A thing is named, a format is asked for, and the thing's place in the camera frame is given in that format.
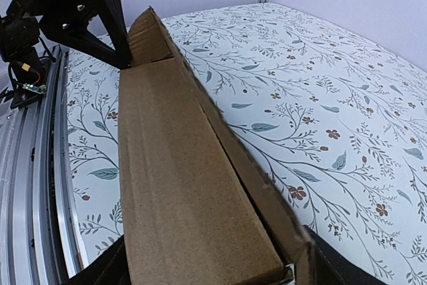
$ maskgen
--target red flower print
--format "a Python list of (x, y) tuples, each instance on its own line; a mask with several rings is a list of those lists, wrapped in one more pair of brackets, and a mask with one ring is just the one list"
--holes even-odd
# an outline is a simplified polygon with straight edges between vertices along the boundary
[(116, 113), (115, 111), (112, 111), (111, 113), (108, 114), (108, 119), (117, 119), (117, 117), (119, 117), (119, 113)]
[(291, 187), (289, 189), (292, 198), (296, 198), (297, 200), (302, 200), (304, 197), (307, 196), (307, 193), (305, 193), (304, 188), (302, 186), (295, 188)]
[(386, 211), (386, 206), (384, 204), (376, 204), (376, 211), (380, 216), (388, 216), (388, 212)]
[(329, 138), (338, 139), (341, 137), (341, 135), (336, 130), (327, 130), (326, 133), (328, 134)]
[(303, 117), (302, 118), (302, 122), (303, 123), (306, 123), (307, 125), (309, 124), (309, 123), (312, 123), (314, 121), (314, 119), (311, 119), (310, 117)]

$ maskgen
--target leaf print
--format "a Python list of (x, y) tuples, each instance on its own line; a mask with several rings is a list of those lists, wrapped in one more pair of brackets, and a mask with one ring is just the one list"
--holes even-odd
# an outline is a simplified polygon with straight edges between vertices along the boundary
[(95, 124), (95, 126), (96, 126), (96, 127), (98, 127), (99, 129), (102, 129), (103, 131), (107, 131), (107, 130), (105, 129), (104, 124), (103, 124), (103, 123), (101, 123), (100, 121), (95, 120), (93, 123), (94, 123), (94, 124)]
[(332, 168), (335, 170), (342, 170), (344, 167), (346, 167), (346, 158), (347, 153), (344, 152), (344, 154), (337, 157), (336, 161), (332, 164)]
[(269, 123), (253, 123), (252, 130), (255, 132), (268, 131), (279, 127), (279, 125), (270, 125)]
[(422, 152), (418, 148), (410, 148), (409, 150), (403, 149), (407, 154), (418, 158), (419, 160), (424, 160)]
[(411, 199), (409, 198), (409, 196), (408, 196), (408, 195), (406, 195), (402, 190), (397, 190), (397, 192), (398, 192), (398, 194), (399, 194), (399, 195), (401, 195), (403, 198), (406, 198), (406, 199), (407, 199), (407, 201), (408, 201), (408, 202), (410, 202), (410, 203), (411, 203), (411, 205), (412, 205), (412, 201), (411, 201)]
[(247, 70), (253, 70), (256, 67), (258, 67), (258, 65), (249, 65), (249, 66), (242, 67), (242, 69), (247, 71)]
[(211, 79), (212, 79), (212, 72), (210, 72), (210, 71), (207, 71), (207, 77), (206, 77), (206, 83), (209, 83), (210, 81), (211, 81)]
[(312, 183), (321, 182), (321, 180), (317, 179), (312, 174), (309, 174), (309, 173), (306, 173), (306, 172), (302, 172), (302, 171), (296, 170), (296, 169), (293, 169), (293, 171), (295, 172), (295, 174), (297, 174), (301, 178), (304, 178), (305, 180), (308, 180), (309, 182), (312, 182)]
[(264, 84), (268, 85), (268, 84), (267, 84), (267, 81), (265, 81), (264, 79), (262, 79), (260, 76), (255, 76), (255, 78), (256, 78), (256, 79), (258, 79), (260, 82), (262, 82), (262, 83), (264, 83)]
[(389, 115), (390, 117), (393, 117), (393, 115), (387, 110), (387, 109), (385, 109), (384, 110), (384, 112), (387, 114), (387, 115)]
[(324, 109), (331, 111), (333, 113), (339, 113), (340, 112), (340, 108), (338, 107), (328, 107), (328, 106), (323, 106), (321, 105)]
[(251, 103), (232, 103), (232, 108), (243, 109), (251, 105), (252, 105)]
[(94, 175), (101, 180), (114, 180), (117, 178), (119, 170), (117, 168), (104, 168), (103, 170), (95, 170), (94, 172), (88, 173), (88, 175)]
[(344, 207), (342, 208), (342, 210), (343, 210), (347, 215), (350, 215), (350, 212), (349, 212), (349, 211), (347, 211), (347, 209), (345, 209)]
[(342, 81), (345, 81), (346, 83), (352, 83), (353, 81), (351, 81), (351, 80), (348, 80), (348, 79), (344, 79), (344, 78), (341, 78), (341, 77), (339, 77), (338, 78), (339, 80), (342, 80)]
[(403, 93), (395, 85), (390, 85), (390, 88), (393, 89), (396, 93), (399, 93), (403, 96)]
[(68, 135), (71, 133), (75, 133), (76, 131), (77, 131), (77, 128), (75, 128), (75, 127), (69, 128), (68, 129)]

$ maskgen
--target wire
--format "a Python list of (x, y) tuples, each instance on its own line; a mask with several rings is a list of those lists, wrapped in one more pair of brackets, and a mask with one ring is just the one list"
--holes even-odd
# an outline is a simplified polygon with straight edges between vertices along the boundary
[(40, 40), (41, 44), (43, 45), (43, 48), (46, 50), (47, 56), (49, 56), (49, 58), (52, 60), (53, 63), (56, 63), (56, 58), (54, 58), (54, 56), (52, 55), (49, 48), (47, 48), (46, 43), (43, 40), (43, 38), (39, 37), (39, 40)]
[(38, 76), (37, 81), (35, 83), (33, 83), (33, 85), (36, 85), (37, 83), (39, 83), (40, 79), (41, 79), (41, 75), (38, 72), (35, 72)]

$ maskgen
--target brown cardboard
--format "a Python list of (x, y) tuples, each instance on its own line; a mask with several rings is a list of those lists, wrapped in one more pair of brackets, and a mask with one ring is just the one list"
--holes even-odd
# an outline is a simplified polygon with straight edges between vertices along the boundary
[(119, 154), (132, 284), (268, 285), (286, 278), (283, 261), (313, 284), (307, 233), (152, 9), (128, 39)]

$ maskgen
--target black plastic part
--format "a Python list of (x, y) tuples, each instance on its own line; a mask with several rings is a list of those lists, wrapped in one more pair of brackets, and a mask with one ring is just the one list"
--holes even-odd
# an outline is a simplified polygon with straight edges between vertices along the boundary
[[(43, 71), (47, 71), (50, 70), (52, 62), (50, 59), (43, 59), (40, 64), (42, 66)], [(47, 72), (44, 72), (41, 83), (45, 83), (46, 78)], [(14, 92), (13, 100), (11, 103), (11, 109), (27, 107), (28, 105), (31, 105), (32, 103), (35, 103), (36, 101), (39, 101), (42, 98), (43, 95), (39, 95), (38, 93), (33, 93), (31, 91), (27, 91), (19, 87)]]
[[(115, 49), (88, 32), (89, 20), (99, 15)], [(40, 20), (42, 32), (52, 41), (92, 55), (116, 68), (126, 68), (132, 59), (121, 0), (61, 0)]]
[(63, 285), (131, 285), (123, 236)]
[(309, 227), (304, 226), (316, 243), (316, 275), (319, 285), (385, 285), (350, 263)]
[(3, 61), (16, 60), (39, 42), (39, 24), (35, 17), (3, 19), (0, 23), (0, 55)]

